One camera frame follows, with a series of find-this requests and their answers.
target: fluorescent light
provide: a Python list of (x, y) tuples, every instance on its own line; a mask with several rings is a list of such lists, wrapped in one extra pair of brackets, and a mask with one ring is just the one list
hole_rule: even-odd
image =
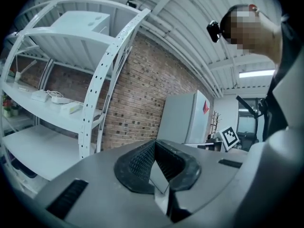
[(253, 71), (253, 72), (239, 73), (239, 77), (247, 78), (247, 77), (256, 77), (256, 76), (271, 76), (274, 74), (274, 72), (275, 70)]

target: white refrigerator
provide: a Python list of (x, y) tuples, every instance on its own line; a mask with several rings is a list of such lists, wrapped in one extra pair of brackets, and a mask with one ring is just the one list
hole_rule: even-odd
[(208, 99), (199, 90), (168, 96), (157, 139), (176, 143), (204, 143), (209, 108)]

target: potted plant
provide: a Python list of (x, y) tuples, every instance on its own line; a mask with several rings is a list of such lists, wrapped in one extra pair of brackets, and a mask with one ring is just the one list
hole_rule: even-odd
[(19, 105), (14, 101), (12, 101), (12, 105), (11, 105), (11, 114), (13, 116), (19, 115)]
[(3, 102), (3, 115), (5, 117), (11, 117), (10, 107), (11, 107), (11, 102), (8, 98), (6, 98)]

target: window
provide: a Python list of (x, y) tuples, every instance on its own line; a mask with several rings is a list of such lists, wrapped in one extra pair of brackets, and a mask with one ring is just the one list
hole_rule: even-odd
[[(257, 99), (244, 99), (250, 107), (257, 112), (258, 105)], [(238, 103), (238, 125), (237, 125), (237, 132), (241, 133), (254, 133), (255, 131), (256, 122), (253, 117), (249, 113), (249, 111), (239, 102)]]
[[(261, 112), (258, 110), (258, 104), (260, 103), (260, 99), (244, 99), (248, 105), (258, 114)], [(253, 117), (249, 113), (249, 111), (239, 102), (238, 103), (238, 125), (237, 125), (237, 132), (239, 133), (254, 133), (256, 127), (256, 122)], [(258, 125), (257, 125), (257, 139), (261, 142), (262, 135), (263, 135), (263, 128), (264, 128), (264, 117), (261, 116), (258, 118)]]

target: brick wall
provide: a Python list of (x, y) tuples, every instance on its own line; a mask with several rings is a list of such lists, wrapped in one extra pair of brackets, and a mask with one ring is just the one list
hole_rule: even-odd
[[(30, 62), (31, 59), (18, 58), (19, 68)], [(45, 63), (39, 63), (33, 66), (22, 79), (37, 87), (44, 65)], [(89, 74), (55, 66), (47, 89), (57, 90), (65, 97), (83, 101), (91, 78)], [(109, 84), (106, 82), (98, 100), (97, 106), (100, 108), (105, 102), (108, 87)], [(213, 112), (213, 97), (172, 54), (144, 35), (138, 34), (109, 105), (103, 133), (103, 149), (155, 138), (166, 96), (196, 90), (200, 90), (210, 101), (207, 135)], [(96, 130), (92, 133), (94, 142)]]

